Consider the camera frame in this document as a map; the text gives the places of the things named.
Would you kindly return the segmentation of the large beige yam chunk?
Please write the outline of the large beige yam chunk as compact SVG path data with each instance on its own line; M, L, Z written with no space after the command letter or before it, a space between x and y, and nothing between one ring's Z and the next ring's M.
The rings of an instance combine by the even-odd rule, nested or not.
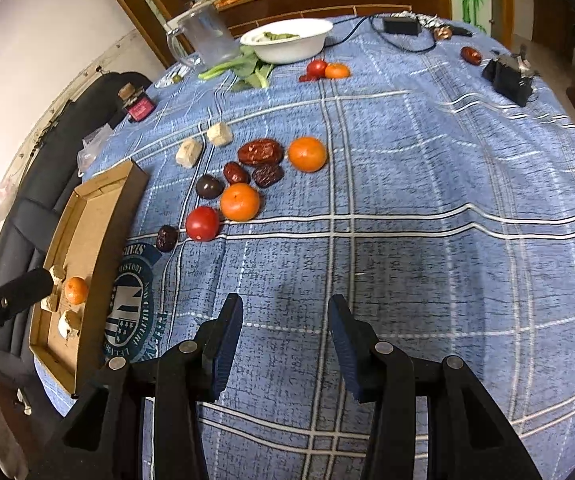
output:
M68 340L80 335L82 325L81 314L74 310L66 310L58 320L57 329L62 338Z

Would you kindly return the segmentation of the orange tangerine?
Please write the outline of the orange tangerine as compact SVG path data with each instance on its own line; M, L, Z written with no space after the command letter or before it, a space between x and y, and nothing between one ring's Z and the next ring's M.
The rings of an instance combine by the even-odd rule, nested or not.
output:
M302 172L317 172L327 162L327 148L312 136L295 139L289 145L287 155L291 164Z
M89 296L89 286L84 278L73 276L65 282L63 294L68 304L84 304Z
M260 205L259 193L247 183L229 185L220 198L220 209L224 218L236 222L254 219Z

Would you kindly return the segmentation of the red tomato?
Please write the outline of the red tomato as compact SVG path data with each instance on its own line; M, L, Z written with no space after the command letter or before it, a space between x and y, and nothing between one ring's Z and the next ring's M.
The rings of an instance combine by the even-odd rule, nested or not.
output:
M208 206L195 208L185 221L185 232L196 242L213 240L220 229L218 211Z
M325 71L327 70L327 62L324 60L313 60L306 68L306 74L309 78L324 78Z

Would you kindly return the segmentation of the shallow cardboard box tray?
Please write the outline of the shallow cardboard box tray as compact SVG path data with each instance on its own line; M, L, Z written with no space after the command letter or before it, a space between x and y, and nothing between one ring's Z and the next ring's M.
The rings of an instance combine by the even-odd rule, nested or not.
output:
M74 189L52 237L43 266L61 266L68 278L80 276L89 286L84 304L68 304L58 294L33 308L29 349L56 382L77 394L101 367L101 343L122 251L148 174L127 159ZM68 309L81 314L78 337L65 340L57 329Z

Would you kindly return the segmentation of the dark round plum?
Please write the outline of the dark round plum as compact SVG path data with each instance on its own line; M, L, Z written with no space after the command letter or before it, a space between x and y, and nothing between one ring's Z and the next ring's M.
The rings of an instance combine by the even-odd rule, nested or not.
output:
M223 193L224 185L211 174L203 174L196 181L195 191L204 200L215 200Z

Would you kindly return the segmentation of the clear plastic bag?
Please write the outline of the clear plastic bag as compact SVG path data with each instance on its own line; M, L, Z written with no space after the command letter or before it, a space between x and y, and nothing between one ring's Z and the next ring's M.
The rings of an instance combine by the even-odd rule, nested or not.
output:
M94 130L82 139L82 149L77 154L78 176L82 177L95 162L112 134L109 124Z

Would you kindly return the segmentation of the blue plaid tablecloth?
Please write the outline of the blue plaid tablecloth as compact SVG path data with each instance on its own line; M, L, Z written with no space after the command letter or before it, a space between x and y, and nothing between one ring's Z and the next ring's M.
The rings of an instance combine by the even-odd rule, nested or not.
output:
M202 408L215 479L356 479L372 410L344 388L327 325L334 295L410 356L469 364L522 438L541 475L575 468L575 125L543 82L525 107L500 96L461 58L493 38L440 42L429 53L388 46L368 23L331 62L339 80L299 82L278 66L266 89L231 90L223 74L150 87L154 113L123 122L92 174L134 160L150 177L124 250L102 340L106 358L161 356L244 304L228 385ZM217 148L218 122L232 133ZM211 242L181 236L196 181L220 174L245 143L327 148L313 174L291 165L249 221ZM195 167L176 163L202 141Z

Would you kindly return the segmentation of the dark wrinkled date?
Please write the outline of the dark wrinkled date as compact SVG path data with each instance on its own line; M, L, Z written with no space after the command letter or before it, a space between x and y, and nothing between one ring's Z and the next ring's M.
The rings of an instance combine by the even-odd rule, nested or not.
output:
M278 164L264 164L252 172L252 180L258 188L269 188L284 177L284 171Z

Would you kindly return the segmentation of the large red date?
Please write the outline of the large red date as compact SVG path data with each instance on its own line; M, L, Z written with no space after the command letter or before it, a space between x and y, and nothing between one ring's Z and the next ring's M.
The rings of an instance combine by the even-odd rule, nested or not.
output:
M283 146L270 138L249 141L237 150L240 163L251 167L278 165L283 157Z

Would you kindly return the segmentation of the dark jar with pink label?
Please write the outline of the dark jar with pink label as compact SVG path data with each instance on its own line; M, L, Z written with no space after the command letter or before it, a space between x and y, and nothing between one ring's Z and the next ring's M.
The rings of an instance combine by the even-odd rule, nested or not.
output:
M156 103L143 87L136 88L128 82L118 91L118 98L127 114L129 122L143 122L156 108Z

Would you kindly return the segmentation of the small red date by tomato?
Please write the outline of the small red date by tomato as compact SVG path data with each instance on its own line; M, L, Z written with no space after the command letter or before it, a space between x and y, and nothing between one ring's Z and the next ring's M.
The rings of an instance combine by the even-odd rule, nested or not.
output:
M317 81L318 79L319 78L317 76L304 74L304 75L299 76L298 81L299 82L310 82L310 81Z

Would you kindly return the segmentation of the far small orange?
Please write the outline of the far small orange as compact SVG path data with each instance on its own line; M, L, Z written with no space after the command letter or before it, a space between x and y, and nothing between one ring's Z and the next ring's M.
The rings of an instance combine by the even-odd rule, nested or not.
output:
M351 76L348 66L341 63L330 63L325 66L324 77L327 79L343 79Z

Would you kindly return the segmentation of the green leafy vegetable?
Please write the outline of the green leafy vegetable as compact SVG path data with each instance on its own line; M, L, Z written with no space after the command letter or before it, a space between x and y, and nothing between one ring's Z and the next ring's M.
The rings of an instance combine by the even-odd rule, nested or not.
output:
M270 76L274 65L263 62L252 47L240 47L238 55L231 60L217 64L198 75L200 80L211 80L226 72L235 76L231 88L234 92L249 89L266 89L270 86Z

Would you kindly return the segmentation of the black clip device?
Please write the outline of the black clip device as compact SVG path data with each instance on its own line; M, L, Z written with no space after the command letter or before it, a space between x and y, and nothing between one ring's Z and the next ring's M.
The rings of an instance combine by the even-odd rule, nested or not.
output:
M497 52L483 69L483 77L491 83L493 90L520 107L525 107L533 95L533 81L537 75L537 70L527 60L525 46L517 53Z

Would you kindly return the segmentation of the lone red date far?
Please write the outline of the lone red date far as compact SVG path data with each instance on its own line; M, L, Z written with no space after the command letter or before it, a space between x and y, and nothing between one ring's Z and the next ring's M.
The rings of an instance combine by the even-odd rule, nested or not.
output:
M479 66L481 65L481 62L483 62L483 56L481 55L481 52L473 47L463 47L460 51L460 55L466 63L474 66Z

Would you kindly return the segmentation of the clear glass beer mug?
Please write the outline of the clear glass beer mug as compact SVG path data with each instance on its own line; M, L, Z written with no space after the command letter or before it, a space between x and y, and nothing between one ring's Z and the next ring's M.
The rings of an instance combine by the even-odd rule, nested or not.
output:
M168 50L176 62L211 68L236 58L238 44L210 0L191 6L166 23Z

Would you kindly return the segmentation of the white bowl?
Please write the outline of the white bowl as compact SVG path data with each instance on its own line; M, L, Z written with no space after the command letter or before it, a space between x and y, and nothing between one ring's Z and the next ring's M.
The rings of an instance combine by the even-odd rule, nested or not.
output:
M245 32L240 45L252 48L262 62L293 64L319 54L333 27L325 18L291 18Z

